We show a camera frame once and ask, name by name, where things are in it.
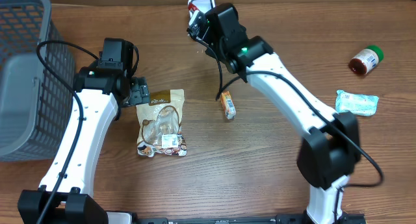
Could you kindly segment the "red snack stick pack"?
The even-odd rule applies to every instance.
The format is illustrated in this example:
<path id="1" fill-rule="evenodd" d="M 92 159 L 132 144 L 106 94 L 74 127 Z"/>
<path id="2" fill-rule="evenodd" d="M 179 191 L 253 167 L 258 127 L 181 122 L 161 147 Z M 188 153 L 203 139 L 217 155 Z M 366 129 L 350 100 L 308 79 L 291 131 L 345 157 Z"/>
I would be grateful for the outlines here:
<path id="1" fill-rule="evenodd" d="M 189 11 L 190 17 L 192 17 L 195 11 L 199 11 L 199 8 L 193 3 L 188 3 L 188 11 Z"/>

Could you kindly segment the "beige dried food bag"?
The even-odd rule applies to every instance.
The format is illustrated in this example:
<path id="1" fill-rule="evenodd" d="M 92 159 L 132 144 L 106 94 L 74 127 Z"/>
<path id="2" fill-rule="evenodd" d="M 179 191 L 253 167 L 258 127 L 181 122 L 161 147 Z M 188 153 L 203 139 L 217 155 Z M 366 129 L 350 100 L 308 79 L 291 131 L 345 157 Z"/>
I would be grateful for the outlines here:
<path id="1" fill-rule="evenodd" d="M 136 142 L 138 155 L 187 155 L 182 134 L 184 102 L 184 90 L 163 90 L 151 93 L 148 104 L 136 106 L 140 125 Z"/>

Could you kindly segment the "orange tissue packet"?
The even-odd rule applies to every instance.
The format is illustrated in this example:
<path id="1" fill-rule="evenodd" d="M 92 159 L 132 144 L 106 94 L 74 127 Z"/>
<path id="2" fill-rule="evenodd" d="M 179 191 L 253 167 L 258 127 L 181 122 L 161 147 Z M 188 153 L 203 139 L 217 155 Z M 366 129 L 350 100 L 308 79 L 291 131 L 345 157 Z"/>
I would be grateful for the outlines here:
<path id="1" fill-rule="evenodd" d="M 236 108 L 233 104 L 231 94 L 228 91 L 224 91 L 220 95 L 220 100 L 222 107 L 224 109 L 224 114 L 227 119 L 233 119 L 236 116 Z"/>

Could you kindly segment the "green white round container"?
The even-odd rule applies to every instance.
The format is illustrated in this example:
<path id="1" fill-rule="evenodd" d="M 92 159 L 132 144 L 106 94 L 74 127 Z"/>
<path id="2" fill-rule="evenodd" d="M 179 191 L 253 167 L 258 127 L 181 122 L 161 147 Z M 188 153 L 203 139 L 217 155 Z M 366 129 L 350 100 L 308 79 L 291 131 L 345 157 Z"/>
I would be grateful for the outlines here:
<path id="1" fill-rule="evenodd" d="M 348 67 L 357 75 L 366 75 L 384 59 L 384 52 L 377 45 L 369 45 L 355 55 Z"/>

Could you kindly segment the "teal wet wipes packet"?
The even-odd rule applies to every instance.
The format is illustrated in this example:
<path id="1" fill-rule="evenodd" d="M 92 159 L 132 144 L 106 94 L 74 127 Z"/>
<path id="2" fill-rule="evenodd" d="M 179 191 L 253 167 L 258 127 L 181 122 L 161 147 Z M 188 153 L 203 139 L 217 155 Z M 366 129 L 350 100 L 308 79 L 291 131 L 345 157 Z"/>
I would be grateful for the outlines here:
<path id="1" fill-rule="evenodd" d="M 337 90 L 335 110 L 351 112 L 359 116 L 373 116 L 376 113 L 379 97 L 375 95 L 363 95 Z"/>

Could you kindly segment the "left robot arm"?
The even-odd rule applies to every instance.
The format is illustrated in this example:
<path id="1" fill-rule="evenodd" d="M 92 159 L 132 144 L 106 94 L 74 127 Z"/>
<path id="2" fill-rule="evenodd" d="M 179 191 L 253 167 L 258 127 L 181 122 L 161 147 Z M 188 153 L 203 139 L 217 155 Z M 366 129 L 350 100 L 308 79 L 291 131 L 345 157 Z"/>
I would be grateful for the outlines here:
<path id="1" fill-rule="evenodd" d="M 71 116 L 55 159 L 37 190 L 23 190 L 24 223 L 135 223 L 131 212 L 106 211 L 94 200 L 98 158 L 121 109 L 150 101 L 145 77 L 83 67 L 75 75 Z"/>

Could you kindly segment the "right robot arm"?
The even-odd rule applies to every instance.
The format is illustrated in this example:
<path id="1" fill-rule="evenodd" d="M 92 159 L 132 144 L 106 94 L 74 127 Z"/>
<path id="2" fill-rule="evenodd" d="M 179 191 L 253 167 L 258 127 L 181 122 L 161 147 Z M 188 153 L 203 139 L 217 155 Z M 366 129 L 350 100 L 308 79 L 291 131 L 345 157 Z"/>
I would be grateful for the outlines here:
<path id="1" fill-rule="evenodd" d="M 189 12 L 189 36 L 230 73 L 269 98 L 302 138 L 297 166 L 310 185 L 309 204 L 303 214 L 278 215 L 276 221 L 364 223 L 364 215 L 341 208 L 343 192 L 361 159 L 356 117 L 318 100 L 262 37 L 249 38 L 233 5 L 210 10 L 190 5 Z"/>

